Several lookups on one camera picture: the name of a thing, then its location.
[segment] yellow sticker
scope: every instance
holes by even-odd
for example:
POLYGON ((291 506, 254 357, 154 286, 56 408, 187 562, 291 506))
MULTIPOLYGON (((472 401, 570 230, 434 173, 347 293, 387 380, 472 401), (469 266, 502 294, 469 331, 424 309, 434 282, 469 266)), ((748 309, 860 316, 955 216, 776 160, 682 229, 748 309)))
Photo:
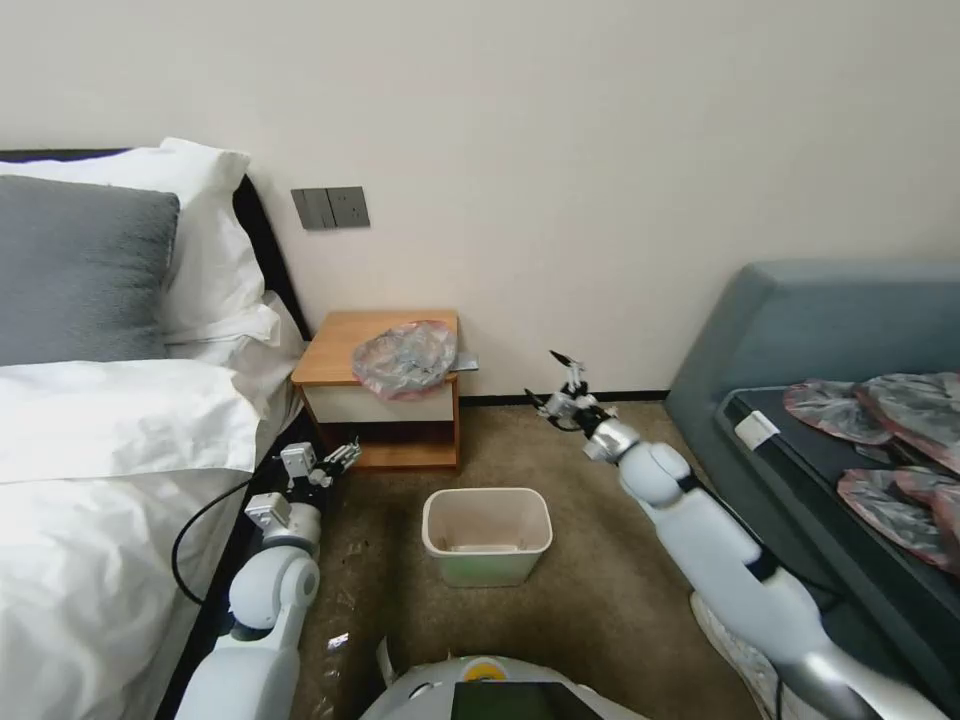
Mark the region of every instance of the yellow sticker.
POLYGON ((487 660, 481 660, 480 662, 471 665, 463 673, 464 682, 472 682, 474 680, 506 680, 507 673, 504 672, 503 668, 499 665, 494 665, 492 662, 487 660))

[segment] white trash can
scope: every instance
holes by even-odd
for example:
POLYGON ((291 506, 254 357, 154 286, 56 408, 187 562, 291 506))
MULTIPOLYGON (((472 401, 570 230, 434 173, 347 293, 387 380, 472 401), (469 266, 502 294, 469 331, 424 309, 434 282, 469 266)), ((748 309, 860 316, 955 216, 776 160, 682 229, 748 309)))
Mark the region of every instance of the white trash can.
POLYGON ((530 488, 438 490, 423 506, 423 545, 453 587, 520 585, 553 542, 543 496, 530 488))

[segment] brown carpet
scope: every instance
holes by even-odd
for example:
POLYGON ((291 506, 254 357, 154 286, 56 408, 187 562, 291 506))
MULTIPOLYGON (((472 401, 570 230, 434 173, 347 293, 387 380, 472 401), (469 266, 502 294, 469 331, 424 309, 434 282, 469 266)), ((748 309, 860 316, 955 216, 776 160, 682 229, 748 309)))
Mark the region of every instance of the brown carpet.
MULTIPOLYGON (((689 457, 659 404, 620 410, 646 438, 689 457)), ((374 651, 384 635, 401 672, 448 653, 506 655, 549 665, 652 720, 757 717, 617 471, 589 462, 582 436, 528 407, 464 409, 462 422, 459 476, 354 473, 336 488, 293 719, 358 718, 383 689, 374 651), (520 587, 448 588, 423 551, 423 503, 440 488, 490 485, 540 492, 553 546, 520 587), (346 641, 335 647, 338 637, 346 641)))

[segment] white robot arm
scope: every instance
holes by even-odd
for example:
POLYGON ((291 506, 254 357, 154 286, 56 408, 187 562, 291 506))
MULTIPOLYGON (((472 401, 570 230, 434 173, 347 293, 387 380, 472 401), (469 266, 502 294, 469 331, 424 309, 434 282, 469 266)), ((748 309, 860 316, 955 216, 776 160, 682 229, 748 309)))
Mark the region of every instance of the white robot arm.
POLYGON ((829 718, 945 717, 913 688, 837 647, 803 584, 696 480, 683 457, 669 445, 644 442, 600 408, 581 380, 583 366, 553 354, 569 379, 546 402, 528 390, 537 411, 561 430, 582 431, 592 460, 619 466, 623 489, 690 584, 727 629, 766 655, 787 686, 829 718))
POLYGON ((317 462, 310 443, 280 453, 290 484, 254 495, 244 512, 263 533, 263 549, 230 585, 235 623, 190 679, 177 720, 282 720, 290 715, 300 674, 297 644, 317 595, 320 511, 309 502, 315 486, 329 487, 360 456, 357 441, 317 462))

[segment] headboard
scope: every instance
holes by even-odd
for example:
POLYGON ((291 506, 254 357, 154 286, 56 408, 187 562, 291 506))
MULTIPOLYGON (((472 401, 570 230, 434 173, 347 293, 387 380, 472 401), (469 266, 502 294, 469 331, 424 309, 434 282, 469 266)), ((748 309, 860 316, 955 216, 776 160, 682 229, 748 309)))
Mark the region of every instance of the headboard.
MULTIPOLYGON (((32 160, 83 160, 85 158, 105 157, 123 152, 113 150, 0 150, 0 161, 30 162, 32 160)), ((303 316, 300 301, 293 290, 287 265, 277 244, 277 237, 267 219, 263 203, 249 177, 244 177, 240 187, 233 194, 233 209, 237 219, 250 236, 253 252, 256 255, 267 290, 273 290, 283 304, 287 306, 297 327, 305 338, 310 337, 307 321, 303 316)))

